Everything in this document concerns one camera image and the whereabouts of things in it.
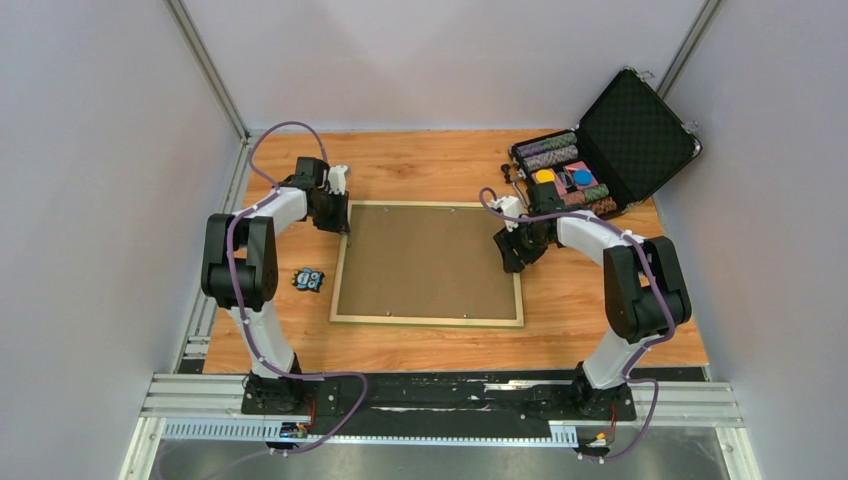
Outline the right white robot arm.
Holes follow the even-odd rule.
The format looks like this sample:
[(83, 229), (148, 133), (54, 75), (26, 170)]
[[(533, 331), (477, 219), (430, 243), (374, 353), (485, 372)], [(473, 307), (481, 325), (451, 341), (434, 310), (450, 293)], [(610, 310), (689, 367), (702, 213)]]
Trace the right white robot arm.
[(501, 219), (494, 241), (505, 272), (535, 263), (552, 244), (571, 248), (599, 265), (603, 273), (608, 329), (579, 366), (571, 403), (584, 417), (596, 417), (611, 403), (610, 391), (630, 380), (646, 351), (673, 338), (692, 315), (673, 242), (646, 238), (619, 228), (586, 207), (556, 201), (546, 213), (527, 213), (520, 198), (499, 197), (485, 187), (479, 200)]

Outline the green poker chip row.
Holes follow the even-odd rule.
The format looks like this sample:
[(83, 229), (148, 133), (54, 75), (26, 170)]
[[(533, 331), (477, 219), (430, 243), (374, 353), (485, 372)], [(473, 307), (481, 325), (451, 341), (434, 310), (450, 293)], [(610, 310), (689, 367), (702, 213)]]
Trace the green poker chip row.
[(609, 188), (606, 184), (597, 184), (582, 190), (586, 203), (592, 203), (610, 195)]

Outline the yellow dealer button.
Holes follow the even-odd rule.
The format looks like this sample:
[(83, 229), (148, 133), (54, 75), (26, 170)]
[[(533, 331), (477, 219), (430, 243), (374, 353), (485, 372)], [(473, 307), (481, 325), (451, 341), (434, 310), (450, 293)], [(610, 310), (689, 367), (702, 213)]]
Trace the yellow dealer button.
[(554, 182), (556, 180), (556, 174), (549, 169), (538, 170), (534, 173), (534, 178), (538, 183)]

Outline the red playing card deck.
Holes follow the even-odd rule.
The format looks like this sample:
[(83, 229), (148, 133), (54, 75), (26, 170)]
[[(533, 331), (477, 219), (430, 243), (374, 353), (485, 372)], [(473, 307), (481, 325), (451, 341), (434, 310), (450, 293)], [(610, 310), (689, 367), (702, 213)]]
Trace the red playing card deck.
[(559, 196), (566, 195), (568, 193), (568, 189), (567, 189), (568, 185), (567, 185), (566, 182), (563, 181), (562, 173), (556, 172), (556, 171), (553, 171), (553, 170), (551, 170), (550, 173), (552, 175), (552, 182), (554, 183), (554, 186), (556, 187), (557, 194)]

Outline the blue yellow chip row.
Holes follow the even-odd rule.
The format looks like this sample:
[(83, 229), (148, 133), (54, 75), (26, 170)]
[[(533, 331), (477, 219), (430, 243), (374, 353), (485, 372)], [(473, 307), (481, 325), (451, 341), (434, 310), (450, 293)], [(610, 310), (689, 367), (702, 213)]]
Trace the blue yellow chip row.
[(527, 174), (540, 169), (549, 168), (554, 165), (568, 162), (579, 156), (576, 145), (570, 145), (556, 150), (543, 152), (524, 159), (524, 170)]

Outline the black mounting base rail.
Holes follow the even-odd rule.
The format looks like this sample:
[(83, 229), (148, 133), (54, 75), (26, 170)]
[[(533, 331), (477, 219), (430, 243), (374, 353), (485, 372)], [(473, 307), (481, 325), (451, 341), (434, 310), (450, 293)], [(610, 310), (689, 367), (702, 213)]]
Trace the black mounting base rail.
[(299, 400), (263, 392), (244, 375), (158, 374), (141, 414), (175, 439), (469, 446), (608, 446), (643, 426), (740, 428), (731, 387), (695, 369), (659, 369), (658, 384), (627, 387), (578, 408), (568, 371), (372, 373), (307, 381)]

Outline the red poker chip row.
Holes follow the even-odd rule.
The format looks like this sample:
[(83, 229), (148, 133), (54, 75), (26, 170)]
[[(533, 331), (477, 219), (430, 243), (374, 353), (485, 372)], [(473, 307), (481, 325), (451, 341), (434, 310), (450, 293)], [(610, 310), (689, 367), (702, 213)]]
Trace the red poker chip row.
[(583, 191), (567, 193), (563, 195), (561, 199), (567, 206), (585, 205), (587, 203), (586, 196)]

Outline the small blue owl toy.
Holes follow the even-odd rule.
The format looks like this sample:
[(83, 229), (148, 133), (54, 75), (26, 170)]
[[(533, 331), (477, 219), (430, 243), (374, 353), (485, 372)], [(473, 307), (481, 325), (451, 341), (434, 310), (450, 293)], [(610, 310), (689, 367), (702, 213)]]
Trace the small blue owl toy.
[(291, 284), (298, 291), (319, 293), (325, 277), (323, 271), (304, 267), (294, 272)]

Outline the orange black chip row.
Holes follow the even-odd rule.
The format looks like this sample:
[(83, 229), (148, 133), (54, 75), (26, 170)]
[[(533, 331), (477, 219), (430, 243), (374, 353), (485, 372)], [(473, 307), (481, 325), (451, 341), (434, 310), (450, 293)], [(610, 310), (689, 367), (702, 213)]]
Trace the orange black chip row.
[(612, 197), (608, 196), (588, 204), (587, 207), (592, 213), (602, 217), (615, 212), (618, 209), (618, 204)]

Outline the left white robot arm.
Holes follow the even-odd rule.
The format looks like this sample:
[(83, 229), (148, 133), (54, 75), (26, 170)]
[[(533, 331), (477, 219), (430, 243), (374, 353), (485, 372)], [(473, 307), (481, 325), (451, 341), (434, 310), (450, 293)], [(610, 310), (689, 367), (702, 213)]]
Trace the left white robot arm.
[(300, 157), (294, 173), (273, 182), (258, 202), (232, 214), (213, 214), (207, 221), (202, 293), (230, 314), (248, 348), (246, 394), (253, 399), (267, 395), (283, 413), (304, 405), (308, 378), (298, 370), (274, 306), (277, 237), (306, 220), (321, 231), (348, 234), (349, 176), (347, 165)]

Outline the black poker chip case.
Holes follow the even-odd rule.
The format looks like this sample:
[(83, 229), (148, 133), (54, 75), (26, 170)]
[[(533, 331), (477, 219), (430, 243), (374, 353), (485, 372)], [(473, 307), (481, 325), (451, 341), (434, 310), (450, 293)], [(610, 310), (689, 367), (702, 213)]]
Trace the black poker chip case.
[(695, 134), (631, 68), (616, 74), (575, 127), (509, 147), (509, 158), (527, 186), (538, 183), (536, 171), (525, 172), (525, 158), (516, 147), (568, 131), (577, 135), (579, 156), (544, 169), (566, 172), (566, 164), (585, 162), (618, 204), (604, 219), (620, 216), (648, 200), (702, 151)]

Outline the top blue green chip row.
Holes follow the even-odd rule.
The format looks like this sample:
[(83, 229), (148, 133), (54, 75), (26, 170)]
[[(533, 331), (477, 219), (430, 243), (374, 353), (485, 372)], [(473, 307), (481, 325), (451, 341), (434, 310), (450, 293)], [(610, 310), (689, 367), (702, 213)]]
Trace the top blue green chip row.
[(517, 146), (516, 151), (522, 158), (528, 158), (575, 146), (576, 144), (577, 135), (572, 131), (568, 131), (559, 135), (545, 137), (541, 140)]

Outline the blue dealer button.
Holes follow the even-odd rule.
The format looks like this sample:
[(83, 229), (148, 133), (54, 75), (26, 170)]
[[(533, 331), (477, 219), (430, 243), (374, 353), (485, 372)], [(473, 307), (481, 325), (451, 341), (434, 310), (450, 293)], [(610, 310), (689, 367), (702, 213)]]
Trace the blue dealer button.
[(574, 182), (579, 187), (588, 187), (595, 181), (594, 176), (588, 170), (575, 170), (572, 174)]

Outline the clear dealer button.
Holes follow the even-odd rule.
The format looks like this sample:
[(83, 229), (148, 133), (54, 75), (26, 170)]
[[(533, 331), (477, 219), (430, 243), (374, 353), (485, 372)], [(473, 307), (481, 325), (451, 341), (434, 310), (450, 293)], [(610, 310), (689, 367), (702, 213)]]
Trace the clear dealer button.
[(574, 180), (568, 172), (558, 172), (557, 177), (566, 189), (570, 189), (574, 186)]

